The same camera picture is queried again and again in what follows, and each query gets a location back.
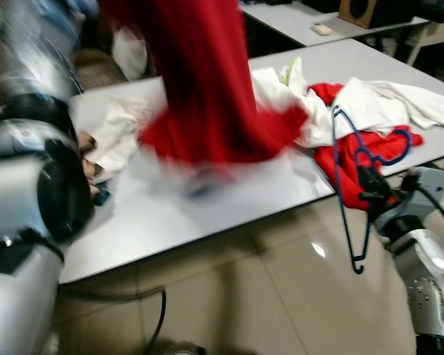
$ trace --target black cable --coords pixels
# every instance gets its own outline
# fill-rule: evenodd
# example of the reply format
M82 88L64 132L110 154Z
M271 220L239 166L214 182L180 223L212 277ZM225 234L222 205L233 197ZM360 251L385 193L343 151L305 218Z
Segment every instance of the black cable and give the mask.
M441 212L441 214L444 217L444 208L440 205L439 202L437 202L437 200L434 198L433 195L431 195L431 193L428 190L419 185L416 186L415 189L421 192L434 205L434 207L436 207L439 210L439 212Z
M153 348L155 346L156 338L158 338L158 335L160 334L161 331L161 327L163 326L164 316L166 315L167 295L164 286L158 286L150 290L138 292L137 294L94 294L92 292L72 289L71 286L59 285L58 293L62 296L74 298L85 302L117 302L117 303L142 300L143 298L147 298L155 294L161 294L160 317L158 319L156 329L153 332L153 335L149 339L149 342L143 351L143 355L150 355L152 353Z

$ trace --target gray table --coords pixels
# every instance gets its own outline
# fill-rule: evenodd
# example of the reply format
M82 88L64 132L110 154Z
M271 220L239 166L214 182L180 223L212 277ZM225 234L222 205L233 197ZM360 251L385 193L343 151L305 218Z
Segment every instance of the gray table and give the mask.
M252 69L279 70L294 57L303 59L310 83L346 83L352 76L411 84L444 95L444 83L359 42L348 39L250 61ZM111 97L136 97L165 104L161 79L90 91L76 98L76 126L92 129L105 115ZM391 175L444 157L444 129L414 128L425 144L384 169ZM61 283L71 283L253 220L332 195L313 160L294 152L238 170L243 179L199 198L161 191L154 158L139 152L116 179L113 198L99 209L84 234L67 251Z
M254 20L306 47L428 23L423 18L415 17L407 23L367 30L338 18L337 13L320 13L298 1L294 1L292 4L275 6L266 4L242 5L241 9ZM315 23L325 24L332 29L332 33L330 35L318 35L311 30L311 26Z

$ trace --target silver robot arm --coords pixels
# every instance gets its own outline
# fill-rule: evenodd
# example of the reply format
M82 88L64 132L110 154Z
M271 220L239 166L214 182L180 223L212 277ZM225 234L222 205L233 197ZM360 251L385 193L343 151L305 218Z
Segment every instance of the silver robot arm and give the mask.
M93 214L67 102L75 9L65 0L8 0L1 39L0 355L39 354L64 262L61 246Z
M408 292L417 354L444 355L444 245L432 230L423 226L436 207L421 192L425 190L440 201L444 171L412 169L400 190L395 191L384 179L370 174L364 170L366 191L383 192L371 200L369 217L378 233L391 241L388 251Z

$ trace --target tiled floor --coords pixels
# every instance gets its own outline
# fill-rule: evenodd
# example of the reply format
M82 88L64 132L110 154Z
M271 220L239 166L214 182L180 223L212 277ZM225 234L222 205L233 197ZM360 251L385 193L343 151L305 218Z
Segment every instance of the tiled floor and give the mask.
M363 215L349 212L359 248ZM438 215L428 225L444 236ZM414 354L406 293L373 237L366 272L347 257L334 198L253 223L85 282L94 291L135 292L164 284L159 347L190 340L209 355ZM121 305L59 299L59 354L141 354L161 301Z

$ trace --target red cloth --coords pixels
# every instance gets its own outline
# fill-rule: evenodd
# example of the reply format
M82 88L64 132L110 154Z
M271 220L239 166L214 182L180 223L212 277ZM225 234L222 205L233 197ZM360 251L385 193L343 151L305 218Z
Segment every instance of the red cloth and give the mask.
M163 76L168 110L142 133L164 158L270 159L299 135L298 106L257 112L237 0L101 0L141 30Z
M409 126L398 126L397 128L406 129L411 133ZM402 135L391 133L386 137L378 135L376 132L360 132L363 142L373 155L380 155L386 160L391 160L406 148L406 140ZM423 138L414 133L411 134L413 146L423 143ZM339 178L342 189L344 205L350 209L361 209L366 211L368 203L361 201L359 194L363 191L359 185L357 176L357 165L355 163L354 152L359 147L355 134L347 135L337 140L337 149L339 152ZM316 149L314 159L322 170L327 174L332 185L337 188L334 169L334 147L321 146ZM360 165L369 166L369 159L366 155L360 155Z
M335 97L343 88L342 84L327 84L319 83L311 85L308 89L314 90L317 96L319 96L326 106L331 106Z

